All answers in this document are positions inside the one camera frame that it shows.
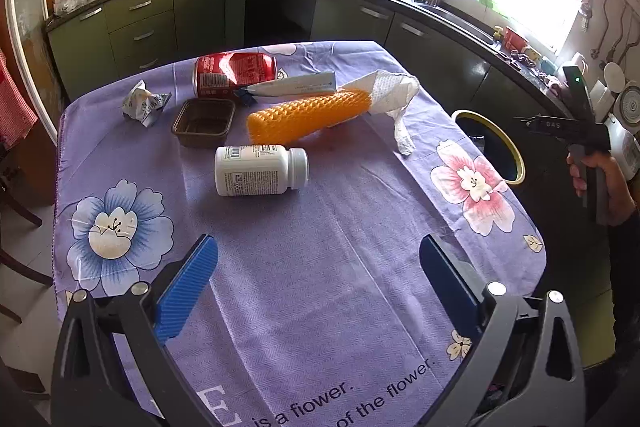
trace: human hand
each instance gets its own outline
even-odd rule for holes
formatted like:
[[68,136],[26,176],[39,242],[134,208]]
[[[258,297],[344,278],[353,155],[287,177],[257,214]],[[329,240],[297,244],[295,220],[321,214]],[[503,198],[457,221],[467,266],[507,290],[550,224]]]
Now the human hand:
[[[580,178],[580,169],[575,164],[571,153],[566,157],[566,162],[570,165],[569,174],[574,179],[575,193],[581,196],[587,190],[587,182]],[[624,223],[636,209],[636,202],[629,193],[625,177],[616,159],[609,153],[594,152],[582,158],[581,162],[588,167],[600,167],[603,170],[609,194],[609,212],[607,214],[609,224],[615,227]]]

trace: table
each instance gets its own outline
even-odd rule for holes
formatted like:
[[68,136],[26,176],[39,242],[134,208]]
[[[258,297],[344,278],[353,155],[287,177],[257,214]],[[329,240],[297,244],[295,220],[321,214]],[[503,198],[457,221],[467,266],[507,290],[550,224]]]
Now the table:
[[[378,69],[406,73],[373,42],[260,51],[282,74],[335,71],[338,85]],[[60,317],[79,287],[123,293],[210,233],[218,267],[167,347],[223,425],[413,426],[470,349],[420,269],[420,240],[437,233],[485,280],[526,295],[545,267],[534,224],[424,90],[404,117],[411,156],[397,152],[391,118],[365,114],[295,144],[308,153],[304,189],[219,197],[214,151],[181,147],[170,132],[193,96],[193,64],[123,79],[65,111],[53,247]],[[121,112],[141,78],[174,94],[150,128]],[[227,144],[248,143],[251,110],[238,110]],[[96,233],[96,223],[119,232]],[[116,341],[140,403],[158,413]]]

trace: brown plastic tray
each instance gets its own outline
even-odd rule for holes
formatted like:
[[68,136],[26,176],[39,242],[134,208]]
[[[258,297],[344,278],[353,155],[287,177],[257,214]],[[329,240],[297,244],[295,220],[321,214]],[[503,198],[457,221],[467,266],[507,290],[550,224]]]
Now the brown plastic tray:
[[182,104],[172,133],[185,147],[214,148],[225,144],[234,119],[233,100],[193,98]]

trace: blue gripper pad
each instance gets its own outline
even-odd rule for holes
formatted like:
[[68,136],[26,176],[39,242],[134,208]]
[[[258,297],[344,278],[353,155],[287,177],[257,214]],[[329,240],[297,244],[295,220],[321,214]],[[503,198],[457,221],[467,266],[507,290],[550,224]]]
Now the blue gripper pad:
[[476,270],[443,248],[433,235],[420,243],[420,266],[458,333],[473,342],[482,336],[478,324],[484,282]]
[[182,331],[217,265],[218,244],[205,235],[158,300],[154,332],[160,344]]

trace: flower print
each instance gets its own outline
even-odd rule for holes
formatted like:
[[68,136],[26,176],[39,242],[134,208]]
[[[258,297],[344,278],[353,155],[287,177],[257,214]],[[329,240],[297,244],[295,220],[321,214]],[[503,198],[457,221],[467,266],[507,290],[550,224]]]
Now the flower print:
[[535,253],[538,253],[540,250],[542,250],[542,247],[544,245],[542,244],[542,241],[540,241],[535,235],[523,235],[522,237],[524,237],[524,240],[527,242],[527,246]]
[[71,217],[76,242],[66,254],[74,279],[89,291],[101,282],[108,296],[126,292],[140,281],[139,269],[157,267],[174,245],[174,224],[163,212],[160,192],[138,192],[126,180],[107,190],[104,200],[79,201]]
[[447,347],[449,360],[455,360],[457,357],[461,357],[460,360],[464,359],[471,349],[471,339],[462,337],[456,330],[451,331],[451,338],[453,343]]
[[431,171],[431,181],[443,197],[463,204],[463,216],[471,229],[481,235],[491,232],[493,223],[503,232],[511,232],[515,214],[501,192],[508,187],[484,156],[475,160],[452,140],[436,148],[443,166]]

